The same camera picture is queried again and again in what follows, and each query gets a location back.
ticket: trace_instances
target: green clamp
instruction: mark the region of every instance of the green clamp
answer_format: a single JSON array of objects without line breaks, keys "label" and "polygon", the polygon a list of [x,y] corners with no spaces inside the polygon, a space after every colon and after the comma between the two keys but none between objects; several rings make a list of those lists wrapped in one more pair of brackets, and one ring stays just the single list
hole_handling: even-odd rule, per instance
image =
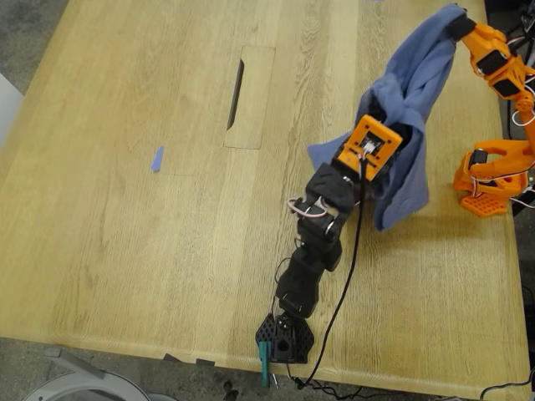
[{"label": "green clamp", "polygon": [[262,388],[269,388],[269,353],[271,352],[271,341],[261,341],[258,344],[258,354],[262,364]]}]

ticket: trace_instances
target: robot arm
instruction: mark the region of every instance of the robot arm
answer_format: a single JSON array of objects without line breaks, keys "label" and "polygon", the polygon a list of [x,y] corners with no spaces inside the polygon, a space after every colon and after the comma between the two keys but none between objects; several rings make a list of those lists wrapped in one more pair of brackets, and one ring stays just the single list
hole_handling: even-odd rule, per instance
[{"label": "robot arm", "polygon": [[[526,188],[526,171],[535,165],[535,92],[527,86],[530,79],[535,80],[535,69],[515,54],[503,33],[475,23],[465,14],[446,31],[468,47],[474,72],[500,97],[515,102],[517,112],[513,117],[518,114],[526,129],[525,141],[477,143],[456,172],[454,188],[472,192],[461,201],[463,206],[479,216],[503,213],[509,198]],[[410,131],[405,126],[382,124],[385,115],[377,102],[372,110],[358,122],[330,164],[322,164],[314,173],[306,186],[306,197],[290,204],[298,215],[301,246],[293,252],[288,269],[281,275],[276,296],[279,306],[294,317],[310,317],[318,301],[321,276],[338,265],[342,254],[340,232],[359,199],[360,186],[374,186],[409,139]],[[487,162],[489,154],[501,157]],[[367,163],[365,177],[359,173],[362,159]],[[497,206],[489,208],[489,201]]]},{"label": "robot arm", "polygon": [[[279,306],[298,318],[312,314],[318,301],[318,285],[324,271],[332,272],[342,255],[340,232],[359,199],[361,185],[373,185],[389,168],[399,149],[403,126],[386,127],[377,113],[364,115],[330,164],[323,163],[307,183],[305,199],[290,206],[298,215],[301,246],[292,254],[281,275],[275,295]],[[361,160],[366,161],[365,182],[360,177]]]}]

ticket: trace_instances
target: rectangular cutout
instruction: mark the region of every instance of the rectangular cutout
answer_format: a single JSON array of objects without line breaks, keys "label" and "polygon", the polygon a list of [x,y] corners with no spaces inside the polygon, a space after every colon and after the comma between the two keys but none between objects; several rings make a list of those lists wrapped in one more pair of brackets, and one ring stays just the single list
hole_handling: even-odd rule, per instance
[{"label": "rectangular cutout", "polygon": [[228,128],[227,148],[260,149],[275,49],[244,46],[238,66]]}]

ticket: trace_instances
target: table surface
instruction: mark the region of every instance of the table surface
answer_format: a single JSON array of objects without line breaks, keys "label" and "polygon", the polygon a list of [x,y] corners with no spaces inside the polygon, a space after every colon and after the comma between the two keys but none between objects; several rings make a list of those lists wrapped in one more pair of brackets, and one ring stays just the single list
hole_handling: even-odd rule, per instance
[{"label": "table surface", "polygon": [[[307,145],[352,126],[396,46],[446,2],[71,0],[0,154],[0,335],[259,370]],[[485,21],[482,0],[460,4]],[[512,218],[479,219],[451,188],[464,153],[501,137],[468,56],[459,46],[427,124],[430,203],[384,233],[368,209],[317,378],[476,398],[527,377]],[[308,320],[311,361],[355,220]]]}]

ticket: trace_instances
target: wire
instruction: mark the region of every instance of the wire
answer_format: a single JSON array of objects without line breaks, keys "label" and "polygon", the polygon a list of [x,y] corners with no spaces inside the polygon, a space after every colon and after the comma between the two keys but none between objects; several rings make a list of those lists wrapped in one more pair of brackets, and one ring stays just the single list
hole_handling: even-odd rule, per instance
[{"label": "wire", "polygon": [[529,297],[532,300],[532,307],[535,307],[535,297],[533,296],[533,291],[530,287],[522,286],[522,290],[526,290],[529,294]]},{"label": "wire", "polygon": [[522,170],[522,171],[518,171],[516,173],[511,173],[511,174],[504,174],[504,175],[497,175],[496,177],[491,177],[491,178],[476,178],[474,177],[473,175],[470,176],[470,178],[472,178],[473,180],[477,181],[477,182],[488,182],[488,181],[492,181],[492,180],[498,180],[500,178],[507,178],[507,177],[513,177],[515,175],[519,175],[519,174],[522,174],[522,173],[525,173],[526,171],[530,171],[530,169],[535,165],[535,161],[533,161],[529,167],[527,167],[525,170]]},{"label": "wire", "polygon": [[[308,219],[318,219],[319,217],[324,217],[327,215],[327,211],[324,210],[323,212],[321,213],[318,213],[316,215],[311,215],[305,211],[302,211],[301,209],[297,208],[295,206],[295,202],[297,202],[298,198],[290,198],[286,201],[286,205],[288,205],[288,207],[294,211],[295,213],[297,213],[298,215],[300,215],[301,217],[306,217]],[[323,198],[320,196],[318,198],[318,200],[320,201],[320,203],[322,204],[323,207],[325,207],[324,205],[324,202],[323,202]]]},{"label": "wire", "polygon": [[[531,93],[533,94],[533,97],[535,98],[535,92],[533,92],[533,89],[530,88],[529,90],[531,91]],[[515,111],[511,116],[512,123],[515,124],[517,127],[525,127],[526,125],[531,124],[535,120],[535,113],[533,113],[533,110],[532,110],[533,117],[527,123],[518,123],[515,120],[515,115],[517,114],[518,114],[518,110]]]},{"label": "wire", "polygon": [[512,140],[511,135],[511,100],[507,101],[507,136]]},{"label": "wire", "polygon": [[535,209],[535,206],[534,205],[528,205],[526,202],[522,202],[521,200],[519,199],[516,199],[516,198],[511,198],[511,201],[513,202],[517,202],[521,205],[524,205],[525,207],[527,207],[528,209]]},{"label": "wire", "polygon": [[480,401],[482,401],[483,398],[485,397],[485,394],[488,393],[491,390],[496,390],[496,389],[505,388],[505,387],[521,387],[521,386],[525,386],[527,384],[530,384],[532,382],[534,373],[535,373],[535,367],[533,367],[532,371],[529,373],[529,378],[527,378],[527,380],[525,382],[522,382],[522,383],[505,383],[505,384],[500,384],[498,386],[487,387],[483,391],[481,391],[481,395],[479,396],[479,399],[480,399]]},{"label": "wire", "polygon": [[516,38],[509,39],[509,40],[507,41],[507,46],[511,46],[513,43],[516,43],[516,42],[518,42],[519,40],[522,40],[522,39],[524,39],[524,38],[525,38],[525,36],[517,36]]},{"label": "wire", "polygon": [[[290,374],[290,367],[288,366],[287,363],[286,363],[286,372],[287,372],[288,378],[290,380],[293,380],[294,382],[297,382],[297,381],[301,382],[298,378],[294,378]],[[316,384],[315,386],[313,384],[311,384],[311,383],[308,383],[308,384],[305,384],[303,382],[301,382],[301,383],[303,384],[304,387],[310,387],[312,390],[321,390],[324,393],[326,393],[327,395],[333,396],[338,401],[342,401],[342,400],[345,400],[345,399],[354,399],[355,397],[367,399],[367,398],[379,397],[381,395],[402,394],[402,393],[396,392],[396,391],[385,391],[385,392],[382,392],[382,393],[373,393],[373,394],[370,394],[370,395],[360,395],[360,392],[364,388],[363,386],[360,386],[359,389],[357,389],[357,391],[355,391],[352,394],[338,395],[338,393],[336,392],[336,390],[333,387],[327,386],[325,383],[321,384],[318,380],[313,380],[313,382]]]},{"label": "wire", "polygon": [[[368,164],[368,161],[363,157],[360,160],[360,169],[362,170],[361,177],[366,176],[366,165]],[[310,381],[313,379],[314,374],[316,374],[316,371],[318,370],[319,364],[321,363],[321,359],[324,356],[325,347],[327,345],[327,339],[329,338],[329,333],[331,331],[331,328],[333,328],[334,320],[336,320],[336,316],[338,315],[338,312],[340,308],[342,307],[342,303],[345,299],[345,294],[348,291],[349,284],[351,283],[351,277],[353,276],[354,267],[357,262],[357,252],[359,249],[359,238],[360,238],[360,229],[362,228],[362,220],[364,215],[364,202],[366,199],[366,185],[364,184],[364,179],[361,178],[360,182],[362,183],[360,188],[360,208],[359,208],[359,220],[357,222],[357,233],[354,237],[354,247],[353,247],[353,257],[351,259],[351,267],[349,268],[348,278],[345,281],[344,290],[342,291],[342,295],[340,296],[340,299],[338,301],[338,305],[336,305],[336,308],[334,309],[333,316],[331,317],[331,320],[329,322],[329,325],[327,326],[327,330],[324,334],[324,342],[321,346],[321,351],[319,352],[318,360],[316,361],[316,364],[314,365],[314,368],[312,369],[312,372],[310,373],[310,376],[307,378],[307,381],[305,382],[305,385],[308,385]]]}]

